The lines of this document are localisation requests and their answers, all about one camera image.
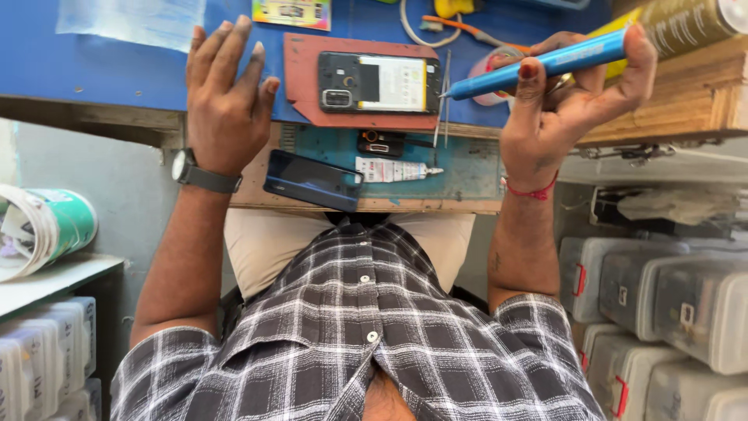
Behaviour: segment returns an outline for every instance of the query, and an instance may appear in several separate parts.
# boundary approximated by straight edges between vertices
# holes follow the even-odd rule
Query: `red repair mat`
[[[293,108],[320,127],[354,127],[379,129],[429,130],[436,127],[437,115],[333,113],[319,108],[317,57],[323,51],[368,52],[401,57],[438,58],[433,48],[419,45],[382,43],[320,37],[318,35],[283,34],[283,67],[286,98]]]

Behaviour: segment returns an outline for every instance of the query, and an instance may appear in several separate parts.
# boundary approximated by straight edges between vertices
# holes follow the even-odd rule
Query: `dark blue smartphone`
[[[274,149],[263,190],[353,213],[363,182],[360,172]]]

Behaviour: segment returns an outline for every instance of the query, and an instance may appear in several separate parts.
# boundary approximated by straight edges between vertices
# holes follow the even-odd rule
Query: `wristwatch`
[[[181,184],[191,184],[217,193],[236,193],[242,183],[242,176],[227,177],[197,166],[192,148],[184,148],[177,153],[171,167],[171,177]]]

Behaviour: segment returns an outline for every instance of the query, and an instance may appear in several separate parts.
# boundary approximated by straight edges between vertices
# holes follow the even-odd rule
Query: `tattoo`
[[[538,162],[535,163],[535,174],[539,173],[541,170],[545,169],[545,167],[549,166],[550,164],[554,163],[555,159],[549,155],[546,155],[544,157],[540,157],[538,159]]]
[[[498,272],[499,266],[501,266],[501,257],[499,257],[499,253],[494,253],[494,262],[491,265],[494,268],[494,272]]]

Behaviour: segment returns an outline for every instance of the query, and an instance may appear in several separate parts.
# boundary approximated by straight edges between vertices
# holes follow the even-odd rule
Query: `checkered shirt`
[[[492,316],[448,296],[393,224],[318,236],[223,345],[173,327],[112,381],[111,418],[360,420],[373,362],[417,420],[602,420],[561,305],[522,294]]]

